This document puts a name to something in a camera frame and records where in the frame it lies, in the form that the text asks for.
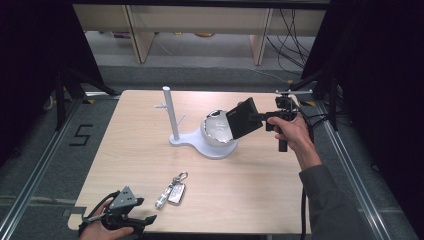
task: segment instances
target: gray sleeve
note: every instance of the gray sleeve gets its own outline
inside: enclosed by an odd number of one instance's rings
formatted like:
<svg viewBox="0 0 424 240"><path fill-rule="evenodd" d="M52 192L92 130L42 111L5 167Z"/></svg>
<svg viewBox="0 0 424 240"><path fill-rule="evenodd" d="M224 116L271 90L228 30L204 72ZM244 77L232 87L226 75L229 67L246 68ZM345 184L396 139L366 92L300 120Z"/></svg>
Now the gray sleeve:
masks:
<svg viewBox="0 0 424 240"><path fill-rule="evenodd" d="M309 198L312 239L374 239L351 199L338 189L327 167L315 166L299 175Z"/></svg>

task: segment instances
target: light wood tabletop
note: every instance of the light wood tabletop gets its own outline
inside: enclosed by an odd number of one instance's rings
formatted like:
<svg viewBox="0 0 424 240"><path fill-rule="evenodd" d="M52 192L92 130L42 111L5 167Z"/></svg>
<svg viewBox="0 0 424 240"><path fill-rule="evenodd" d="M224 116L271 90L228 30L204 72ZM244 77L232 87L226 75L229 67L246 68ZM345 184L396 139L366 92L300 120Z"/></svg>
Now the light wood tabletop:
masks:
<svg viewBox="0 0 424 240"><path fill-rule="evenodd" d="M196 130L213 110L231 110L253 97L260 113L278 110L274 93L172 91L179 132ZM301 232L302 184L299 164L290 149L278 152L273 132L262 127L238 140L225 159L211 160L190 146L174 147L169 117L154 105L162 91L123 92L76 202L88 214L105 196L129 186L141 206L129 214L144 219L157 215L146 232L288 234ZM188 177L179 206L155 202L172 178ZM80 215L68 226L78 229Z"/></svg>

